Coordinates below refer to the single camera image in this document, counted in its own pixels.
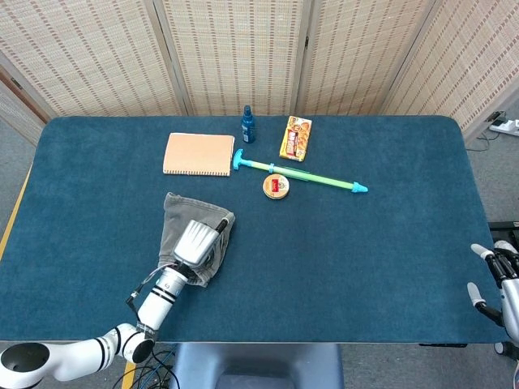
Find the power strip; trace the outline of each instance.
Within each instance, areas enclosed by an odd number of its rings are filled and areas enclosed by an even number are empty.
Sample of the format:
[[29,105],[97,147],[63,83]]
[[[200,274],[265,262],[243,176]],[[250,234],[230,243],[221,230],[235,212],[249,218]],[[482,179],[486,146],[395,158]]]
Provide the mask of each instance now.
[[516,121],[507,120],[506,122],[503,120],[496,120],[488,127],[488,129],[502,134],[519,136],[519,119]]

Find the woven panel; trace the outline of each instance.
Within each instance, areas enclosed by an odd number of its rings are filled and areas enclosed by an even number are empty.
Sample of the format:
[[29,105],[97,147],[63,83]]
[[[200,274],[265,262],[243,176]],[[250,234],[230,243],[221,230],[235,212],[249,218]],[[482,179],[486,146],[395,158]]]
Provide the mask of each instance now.
[[303,113],[377,113],[427,4],[323,0],[298,102]]
[[385,112],[441,114],[464,130],[517,77],[519,3],[444,0]]
[[197,115],[288,113],[302,0],[166,0]]
[[38,143],[44,123],[3,83],[0,83],[0,118],[32,144]]
[[180,114],[141,1],[0,2],[0,50],[59,115]]

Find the blue bottle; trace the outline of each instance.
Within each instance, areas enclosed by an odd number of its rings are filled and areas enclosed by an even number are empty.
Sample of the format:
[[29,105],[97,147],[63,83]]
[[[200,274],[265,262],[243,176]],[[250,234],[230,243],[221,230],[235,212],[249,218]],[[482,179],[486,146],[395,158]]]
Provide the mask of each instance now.
[[255,141],[254,116],[252,116],[250,105],[243,107],[242,133],[244,142],[252,143]]

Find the yellow box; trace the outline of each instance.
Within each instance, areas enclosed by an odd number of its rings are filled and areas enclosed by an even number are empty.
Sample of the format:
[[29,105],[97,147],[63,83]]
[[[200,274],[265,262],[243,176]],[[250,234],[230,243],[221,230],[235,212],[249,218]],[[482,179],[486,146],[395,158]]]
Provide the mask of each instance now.
[[290,116],[289,122],[286,125],[285,136],[283,136],[283,142],[281,143],[279,156],[302,162],[307,154],[310,129],[311,120]]

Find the tin lid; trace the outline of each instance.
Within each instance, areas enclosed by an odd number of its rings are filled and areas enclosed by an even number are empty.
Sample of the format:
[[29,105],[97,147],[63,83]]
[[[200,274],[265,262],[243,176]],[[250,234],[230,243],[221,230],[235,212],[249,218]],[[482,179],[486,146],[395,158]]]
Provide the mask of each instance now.
[[281,174],[271,174],[263,182],[263,192],[270,199],[283,199],[289,193],[289,180]]

